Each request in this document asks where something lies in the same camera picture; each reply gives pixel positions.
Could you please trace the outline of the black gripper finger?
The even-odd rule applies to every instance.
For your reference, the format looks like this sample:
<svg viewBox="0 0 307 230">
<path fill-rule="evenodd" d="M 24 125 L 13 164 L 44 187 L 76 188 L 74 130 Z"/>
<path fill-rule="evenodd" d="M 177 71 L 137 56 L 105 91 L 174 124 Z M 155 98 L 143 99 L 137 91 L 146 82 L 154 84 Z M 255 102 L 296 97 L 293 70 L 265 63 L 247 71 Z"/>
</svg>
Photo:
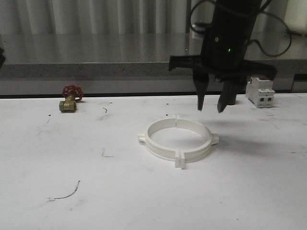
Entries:
<svg viewBox="0 0 307 230">
<path fill-rule="evenodd" d="M 197 93 L 197 109 L 199 111 L 203 108 L 204 97 L 209 85 L 209 75 L 198 71 L 193 72 L 193 83 Z"/>
<path fill-rule="evenodd" d="M 228 99 L 228 83 L 231 83 L 233 81 L 226 81 L 223 85 L 223 89 L 221 91 L 221 95 L 220 98 L 218 100 L 218 104 L 217 104 L 217 110 L 219 113 L 223 112 L 224 109 L 228 106 L 227 105 L 227 99 Z"/>
</svg>

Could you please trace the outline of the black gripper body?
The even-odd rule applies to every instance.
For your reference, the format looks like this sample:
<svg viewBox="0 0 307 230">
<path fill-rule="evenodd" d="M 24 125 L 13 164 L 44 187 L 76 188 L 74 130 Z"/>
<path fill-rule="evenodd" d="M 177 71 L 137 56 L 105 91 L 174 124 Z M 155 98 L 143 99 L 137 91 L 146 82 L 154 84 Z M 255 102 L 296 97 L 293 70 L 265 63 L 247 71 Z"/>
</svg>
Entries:
<svg viewBox="0 0 307 230">
<path fill-rule="evenodd" d="M 245 60 L 253 25 L 205 25 L 201 53 L 192 56 L 171 56 L 169 70 L 193 70 L 193 78 L 207 82 L 208 75 L 221 81 L 236 81 L 250 75 L 261 75 L 269 80 L 276 76 L 276 67 Z"/>
</svg>

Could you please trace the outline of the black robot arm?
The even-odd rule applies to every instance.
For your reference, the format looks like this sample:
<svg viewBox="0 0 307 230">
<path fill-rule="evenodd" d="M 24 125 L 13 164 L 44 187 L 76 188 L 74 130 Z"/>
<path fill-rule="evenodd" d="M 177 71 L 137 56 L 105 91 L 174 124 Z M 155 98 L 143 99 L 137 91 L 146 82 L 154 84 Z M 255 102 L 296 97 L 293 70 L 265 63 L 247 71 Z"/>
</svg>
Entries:
<svg viewBox="0 0 307 230">
<path fill-rule="evenodd" d="M 192 70 L 198 97 L 198 110 L 202 110 L 209 76 L 223 82 L 217 104 L 219 113 L 234 104 L 236 95 L 244 90 L 247 77 L 261 75 L 274 80 L 277 69 L 272 65 L 244 59 L 251 33 L 263 5 L 259 0 L 216 0 L 212 22 L 204 31 L 201 53 L 194 56 L 171 56 L 169 70 Z"/>
</svg>

